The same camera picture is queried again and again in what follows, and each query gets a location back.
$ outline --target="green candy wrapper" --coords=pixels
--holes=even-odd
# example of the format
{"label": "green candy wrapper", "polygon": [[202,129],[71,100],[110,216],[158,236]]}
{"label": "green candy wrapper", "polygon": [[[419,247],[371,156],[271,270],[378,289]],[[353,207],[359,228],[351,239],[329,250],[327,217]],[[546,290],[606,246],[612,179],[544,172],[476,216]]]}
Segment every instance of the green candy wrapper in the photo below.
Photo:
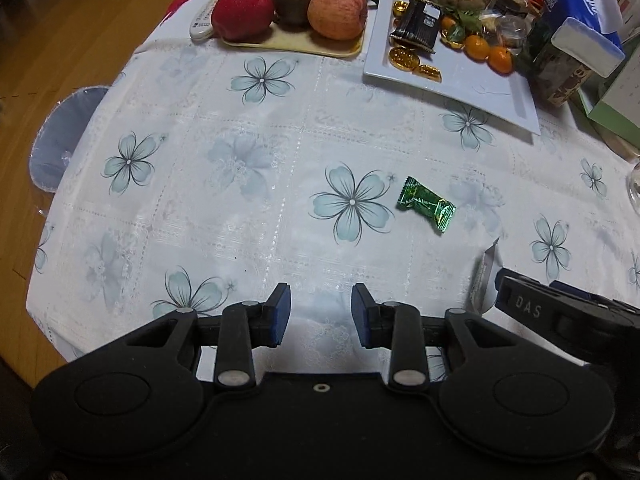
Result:
{"label": "green candy wrapper", "polygon": [[412,176],[408,176],[404,181],[400,198],[398,198],[398,207],[400,209],[414,209],[415,212],[432,218],[441,233],[447,230],[453,213],[456,211],[456,206],[451,202],[437,196]]}

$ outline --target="red apple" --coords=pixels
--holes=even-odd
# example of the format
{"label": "red apple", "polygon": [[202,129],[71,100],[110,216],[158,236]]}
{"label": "red apple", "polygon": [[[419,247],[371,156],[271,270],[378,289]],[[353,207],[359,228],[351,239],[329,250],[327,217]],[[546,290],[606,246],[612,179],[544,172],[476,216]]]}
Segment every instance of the red apple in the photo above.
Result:
{"label": "red apple", "polygon": [[211,25],[225,40],[239,41],[269,28],[273,13],[271,0],[218,0]]}

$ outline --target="white plate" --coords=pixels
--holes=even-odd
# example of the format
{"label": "white plate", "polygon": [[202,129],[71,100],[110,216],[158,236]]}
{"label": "white plate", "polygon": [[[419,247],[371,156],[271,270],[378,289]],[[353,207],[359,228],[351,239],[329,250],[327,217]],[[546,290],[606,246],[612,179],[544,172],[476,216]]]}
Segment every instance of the white plate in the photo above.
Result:
{"label": "white plate", "polygon": [[442,83],[393,67],[387,56],[390,49],[388,36],[393,29],[391,7],[394,1],[396,0],[380,0],[378,5],[364,63],[365,74],[451,97],[517,124],[534,134],[540,134],[529,83],[520,74],[514,72],[508,76],[499,75],[486,63],[476,63],[464,52],[446,47],[439,38],[434,47],[435,53],[430,58],[420,55],[420,61],[440,69]]}

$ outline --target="rectangular plate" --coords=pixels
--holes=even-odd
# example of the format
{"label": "rectangular plate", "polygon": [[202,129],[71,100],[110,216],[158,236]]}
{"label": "rectangular plate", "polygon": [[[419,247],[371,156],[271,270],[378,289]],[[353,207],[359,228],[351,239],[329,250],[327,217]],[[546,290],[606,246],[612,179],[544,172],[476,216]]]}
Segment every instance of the rectangular plate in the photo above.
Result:
{"label": "rectangular plate", "polygon": [[508,76],[499,75],[487,63],[472,61],[464,52],[445,46],[439,38],[434,47],[435,54],[427,57],[425,52],[417,50],[416,53],[420,55],[421,63],[440,70],[442,83],[393,67],[388,60],[391,48],[388,37],[393,30],[391,7],[394,1],[396,0],[380,0],[378,5],[364,63],[365,74],[451,97],[517,124],[534,134],[540,134],[538,114],[529,83],[520,74],[514,72]]}
{"label": "rectangular plate", "polygon": [[324,36],[320,36],[311,27],[304,29],[284,28],[276,23],[271,23],[268,31],[252,38],[251,41],[245,41],[244,43],[223,41],[231,46],[289,50],[290,52],[304,52],[305,54],[328,57],[351,57],[356,56],[362,50],[362,37],[363,34],[359,35],[355,40],[329,40]]}

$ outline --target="floral tablecloth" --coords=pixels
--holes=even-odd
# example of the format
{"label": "floral tablecloth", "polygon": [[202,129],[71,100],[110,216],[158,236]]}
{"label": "floral tablecloth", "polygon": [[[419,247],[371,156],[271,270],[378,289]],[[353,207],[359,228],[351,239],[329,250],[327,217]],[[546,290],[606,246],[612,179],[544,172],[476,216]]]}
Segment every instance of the floral tablecloth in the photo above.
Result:
{"label": "floral tablecloth", "polygon": [[[27,309],[66,358],[174,308],[218,314],[287,282],[283,345],[256,351],[258,368],[377,370],[384,354],[360,348],[351,285],[442,315],[465,306],[498,237],[518,272],[640,303],[631,168],[571,107],[541,107],[532,137],[363,79],[366,53],[191,44],[204,1],[136,50],[56,193]],[[395,208],[409,175],[458,206],[444,234]],[[495,309],[488,317],[540,340]],[[203,378],[213,355],[205,349]]]}

